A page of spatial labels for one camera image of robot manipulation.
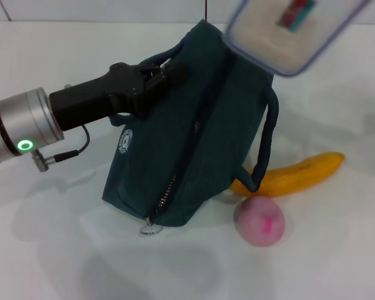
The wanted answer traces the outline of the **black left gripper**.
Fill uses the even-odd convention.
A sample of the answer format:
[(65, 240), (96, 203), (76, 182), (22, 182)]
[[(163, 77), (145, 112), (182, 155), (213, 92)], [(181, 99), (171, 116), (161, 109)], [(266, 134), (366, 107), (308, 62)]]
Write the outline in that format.
[(144, 114), (144, 101), (158, 101), (188, 79), (186, 66), (164, 66), (168, 60), (147, 59), (133, 66), (119, 62), (99, 78), (51, 93), (59, 127), (68, 131), (117, 113)]

